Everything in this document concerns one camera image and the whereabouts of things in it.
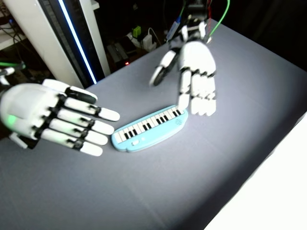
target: light blue keyboard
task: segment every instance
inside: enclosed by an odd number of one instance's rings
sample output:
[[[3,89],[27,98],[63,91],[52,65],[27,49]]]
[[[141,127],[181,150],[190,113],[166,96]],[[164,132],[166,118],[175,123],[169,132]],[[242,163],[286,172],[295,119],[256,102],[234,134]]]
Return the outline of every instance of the light blue keyboard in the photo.
[[[143,150],[176,134],[187,118],[186,110],[179,111],[172,105],[115,130],[111,140],[119,151]]]

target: gray tabletop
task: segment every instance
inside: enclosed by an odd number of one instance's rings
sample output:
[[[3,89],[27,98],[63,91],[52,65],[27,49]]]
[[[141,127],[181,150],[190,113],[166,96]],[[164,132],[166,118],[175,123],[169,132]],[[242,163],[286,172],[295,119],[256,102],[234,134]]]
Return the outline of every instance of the gray tabletop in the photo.
[[[111,143],[91,157],[41,141],[0,142],[0,229],[202,229],[307,110],[307,73],[220,26],[217,111],[189,116],[172,138],[136,153]],[[90,87],[119,128],[176,103],[178,73],[150,89],[167,46]]]

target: led light strip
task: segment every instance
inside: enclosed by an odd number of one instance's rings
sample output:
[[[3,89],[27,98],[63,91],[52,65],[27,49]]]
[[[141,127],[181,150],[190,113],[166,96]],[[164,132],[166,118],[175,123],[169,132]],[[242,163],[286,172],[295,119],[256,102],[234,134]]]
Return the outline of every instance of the led light strip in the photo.
[[[93,74],[93,72],[92,72],[92,69],[91,69],[91,67],[90,67],[90,64],[88,63],[87,58],[86,58],[86,56],[85,56],[85,53],[84,53],[84,51],[83,51],[83,49],[82,49],[82,46],[81,46],[81,44],[80,44],[79,38],[78,38],[78,36],[77,36],[77,34],[76,34],[75,29],[73,28],[73,25],[72,25],[72,23],[71,23],[71,19],[70,19],[69,15],[68,15],[68,12],[67,12],[67,10],[66,10],[65,4],[64,4],[63,0],[58,0],[58,1],[59,1],[59,4],[60,4],[61,8],[62,8],[62,11],[63,11],[63,13],[64,13],[64,16],[65,16],[65,18],[66,18],[66,21],[67,21],[67,23],[68,23],[68,26],[69,26],[69,28],[70,28],[70,30],[71,30],[71,32],[72,32],[73,38],[75,39],[75,41],[76,41],[76,43],[77,43],[77,46],[78,46],[79,51],[80,51],[80,53],[81,53],[81,56],[82,56],[82,58],[83,58],[83,60],[84,60],[84,62],[85,62],[85,64],[86,64],[86,67],[87,67],[87,69],[88,69],[88,71],[89,71],[89,73],[90,73],[90,75],[91,75],[91,78],[92,78],[94,84],[97,84],[97,81],[96,81],[96,79],[95,79],[95,77],[94,77],[94,74]]]

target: white robotic hand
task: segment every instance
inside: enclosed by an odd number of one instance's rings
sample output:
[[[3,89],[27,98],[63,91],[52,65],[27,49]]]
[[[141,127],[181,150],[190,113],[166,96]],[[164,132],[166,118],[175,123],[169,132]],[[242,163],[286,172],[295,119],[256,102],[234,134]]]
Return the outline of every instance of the white robotic hand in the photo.
[[[96,95],[57,80],[43,84],[20,84],[4,92],[0,99],[0,118],[13,134],[12,140],[27,145],[19,138],[45,139],[93,156],[102,154],[101,145],[108,142],[111,125],[81,115],[118,121],[115,111],[94,103]]]
[[[179,45],[171,48],[162,58],[149,84],[158,85],[178,60],[180,87],[178,109],[189,106],[192,114],[211,116],[216,111],[215,82],[216,65],[206,46],[206,24],[181,29]]]

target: black panel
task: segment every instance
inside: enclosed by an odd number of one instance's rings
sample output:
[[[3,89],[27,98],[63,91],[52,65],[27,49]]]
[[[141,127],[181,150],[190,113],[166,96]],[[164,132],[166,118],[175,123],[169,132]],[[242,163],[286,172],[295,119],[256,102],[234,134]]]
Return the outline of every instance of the black panel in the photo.
[[[54,33],[62,45],[65,54],[78,74],[81,83],[85,88],[93,85],[93,80],[73,38],[72,32],[64,17],[59,2],[53,0],[39,0],[39,2],[54,30]],[[80,3],[79,1],[64,1],[64,4],[92,72],[96,80],[99,81],[105,76],[100,66],[100,62],[87,28]]]

